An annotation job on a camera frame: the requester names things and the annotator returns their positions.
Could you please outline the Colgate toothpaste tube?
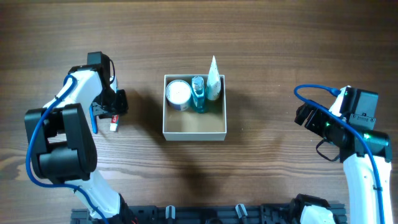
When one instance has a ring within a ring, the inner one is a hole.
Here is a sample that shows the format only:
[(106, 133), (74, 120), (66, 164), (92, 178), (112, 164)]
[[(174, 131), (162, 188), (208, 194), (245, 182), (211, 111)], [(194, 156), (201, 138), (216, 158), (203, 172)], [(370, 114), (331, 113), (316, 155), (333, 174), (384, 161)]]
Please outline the Colgate toothpaste tube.
[(118, 130), (118, 126), (119, 126), (119, 115), (118, 114), (113, 115), (111, 118), (109, 129), (112, 132), (116, 132)]

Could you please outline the cotton swab jar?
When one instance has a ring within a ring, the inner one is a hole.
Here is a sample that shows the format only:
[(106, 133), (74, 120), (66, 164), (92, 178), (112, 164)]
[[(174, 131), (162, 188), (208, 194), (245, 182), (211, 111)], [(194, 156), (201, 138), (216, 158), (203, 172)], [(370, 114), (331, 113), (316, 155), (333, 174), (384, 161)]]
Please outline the cotton swab jar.
[(173, 80), (165, 90), (168, 105), (177, 111), (185, 111), (190, 107), (192, 91), (184, 80)]

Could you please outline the blue mouthwash bottle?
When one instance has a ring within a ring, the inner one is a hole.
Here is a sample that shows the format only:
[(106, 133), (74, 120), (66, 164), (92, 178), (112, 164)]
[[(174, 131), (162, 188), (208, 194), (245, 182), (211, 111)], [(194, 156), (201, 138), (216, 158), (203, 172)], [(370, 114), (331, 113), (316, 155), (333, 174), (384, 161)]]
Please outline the blue mouthwash bottle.
[(192, 78), (192, 99), (194, 110), (198, 113), (205, 112), (205, 86), (204, 79), (200, 76)]

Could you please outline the white lotion tube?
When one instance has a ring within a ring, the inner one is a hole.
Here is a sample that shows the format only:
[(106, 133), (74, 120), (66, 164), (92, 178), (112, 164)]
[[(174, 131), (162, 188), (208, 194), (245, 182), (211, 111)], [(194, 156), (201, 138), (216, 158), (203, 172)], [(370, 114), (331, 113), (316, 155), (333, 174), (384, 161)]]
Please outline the white lotion tube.
[(221, 78), (215, 56), (213, 56), (208, 78), (206, 82), (206, 98), (215, 101), (219, 98), (221, 91)]

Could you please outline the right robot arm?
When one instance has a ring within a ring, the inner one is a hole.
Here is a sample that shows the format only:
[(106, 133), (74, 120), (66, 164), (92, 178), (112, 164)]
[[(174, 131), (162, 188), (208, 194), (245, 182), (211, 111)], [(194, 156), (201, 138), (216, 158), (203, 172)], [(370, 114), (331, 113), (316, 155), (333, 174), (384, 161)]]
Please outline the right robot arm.
[[(304, 88), (323, 88), (336, 100), (326, 108), (300, 95)], [(378, 94), (304, 84), (294, 95), (303, 101), (295, 122), (339, 149), (334, 160), (342, 163), (348, 183), (351, 223), (392, 223), (392, 146), (388, 134), (374, 130)]]

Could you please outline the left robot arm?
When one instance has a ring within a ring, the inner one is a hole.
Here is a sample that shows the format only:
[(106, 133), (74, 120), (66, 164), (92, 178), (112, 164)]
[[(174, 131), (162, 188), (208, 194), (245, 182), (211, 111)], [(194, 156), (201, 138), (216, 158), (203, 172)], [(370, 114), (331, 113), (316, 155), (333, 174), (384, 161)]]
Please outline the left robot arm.
[(30, 181), (43, 188), (70, 189), (95, 223), (137, 223), (121, 194), (98, 171), (92, 137), (98, 131), (97, 118), (127, 110), (113, 61), (102, 52), (90, 52), (86, 64), (69, 70), (50, 102), (25, 114), (25, 169)]

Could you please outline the blue disposable razor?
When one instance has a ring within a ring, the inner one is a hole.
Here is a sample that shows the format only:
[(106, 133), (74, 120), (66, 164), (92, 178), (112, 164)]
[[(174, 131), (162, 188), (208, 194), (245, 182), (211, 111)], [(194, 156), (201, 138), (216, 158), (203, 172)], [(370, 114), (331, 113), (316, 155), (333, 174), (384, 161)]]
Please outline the blue disposable razor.
[(94, 134), (98, 133), (98, 125), (96, 121), (96, 117), (94, 115), (93, 107), (89, 107), (89, 112), (90, 112), (90, 120), (91, 120), (91, 126)]

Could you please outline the white cardboard box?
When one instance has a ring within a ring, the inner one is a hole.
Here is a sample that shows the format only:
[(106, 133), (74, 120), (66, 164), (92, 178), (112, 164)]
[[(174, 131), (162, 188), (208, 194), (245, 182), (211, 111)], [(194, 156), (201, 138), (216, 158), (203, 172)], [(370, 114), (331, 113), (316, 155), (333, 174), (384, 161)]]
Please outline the white cardboard box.
[(177, 111), (168, 104), (167, 85), (174, 80), (189, 82), (193, 75), (165, 75), (162, 107), (162, 134), (168, 141), (223, 141), (227, 133), (225, 76), (221, 75), (219, 99), (207, 104), (206, 113), (191, 107)]

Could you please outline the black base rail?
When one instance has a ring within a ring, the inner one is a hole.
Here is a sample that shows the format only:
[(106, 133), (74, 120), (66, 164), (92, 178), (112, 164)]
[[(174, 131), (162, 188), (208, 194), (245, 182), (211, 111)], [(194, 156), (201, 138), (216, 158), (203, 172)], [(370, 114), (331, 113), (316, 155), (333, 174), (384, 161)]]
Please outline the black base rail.
[[(135, 223), (167, 223), (165, 208), (156, 206), (130, 206), (133, 214), (137, 217)], [(247, 206), (248, 223), (287, 223), (289, 205), (286, 203), (262, 204), (258, 206)], [(335, 216), (337, 223), (347, 223), (345, 206), (341, 203), (333, 203), (329, 209)], [(222, 223), (242, 223), (234, 206), (218, 207), (176, 207), (174, 223), (202, 223), (205, 224), (211, 218), (218, 218)], [(95, 223), (85, 209), (72, 210), (71, 224)]]

